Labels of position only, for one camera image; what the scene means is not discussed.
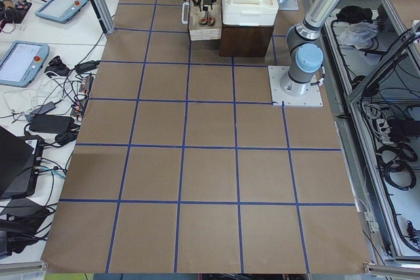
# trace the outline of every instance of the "glove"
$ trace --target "glove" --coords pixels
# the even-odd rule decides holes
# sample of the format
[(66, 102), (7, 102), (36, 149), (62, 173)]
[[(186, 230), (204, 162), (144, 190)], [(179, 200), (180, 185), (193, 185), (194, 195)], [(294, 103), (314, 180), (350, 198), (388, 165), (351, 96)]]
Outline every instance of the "glove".
[(12, 23), (14, 21), (19, 21), (21, 14), (13, 7), (7, 7), (5, 11), (5, 22)]

